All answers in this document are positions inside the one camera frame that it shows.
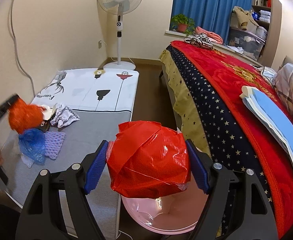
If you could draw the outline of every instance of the red plastic bag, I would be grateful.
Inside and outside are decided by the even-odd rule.
[[[185,190],[190,163],[182,133],[157,122],[119,125],[107,160],[111,188],[129,198],[158,198]]]
[[[42,107],[27,105],[19,98],[9,109],[9,124],[12,130],[19,134],[27,129],[38,127],[43,120]]]

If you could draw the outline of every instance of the red floral blanket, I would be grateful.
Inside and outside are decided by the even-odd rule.
[[[243,104],[242,86],[267,94],[292,120],[274,89],[250,65],[216,50],[196,48],[183,41],[171,45],[181,51],[219,93],[254,148],[271,188],[275,220],[281,238],[293,224],[293,167],[274,137]]]

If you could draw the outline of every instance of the baseboard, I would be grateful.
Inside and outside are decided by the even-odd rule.
[[[121,58],[122,61],[131,62],[133,61],[134,64],[142,64],[142,65],[155,65],[155,66],[162,66],[163,63],[160,60],[154,60],[154,59],[144,59],[144,58]],[[101,66],[104,66],[107,63],[112,62],[111,58],[107,58],[105,62],[101,64]]]

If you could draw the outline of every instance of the potted plant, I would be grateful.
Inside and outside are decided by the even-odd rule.
[[[195,30],[195,22],[192,18],[188,18],[184,14],[178,14],[171,18],[171,23],[173,23],[172,28],[176,27],[176,30],[180,33],[185,33],[187,35],[193,34]]]

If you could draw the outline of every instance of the metal screw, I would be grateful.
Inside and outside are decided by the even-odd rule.
[[[41,176],[45,176],[47,174],[48,174],[48,170],[42,170],[42,171],[40,171],[40,175]]]
[[[254,174],[254,171],[251,169],[247,169],[247,174],[249,174],[250,176],[252,176]]]
[[[80,167],[81,167],[81,165],[80,165],[79,163],[74,163],[74,164],[72,165],[72,169],[73,169],[73,170],[78,170]]]
[[[214,163],[214,164],[213,164],[213,167],[214,167],[215,169],[217,169],[217,170],[220,170],[220,169],[222,169],[222,164],[220,164],[220,163]]]

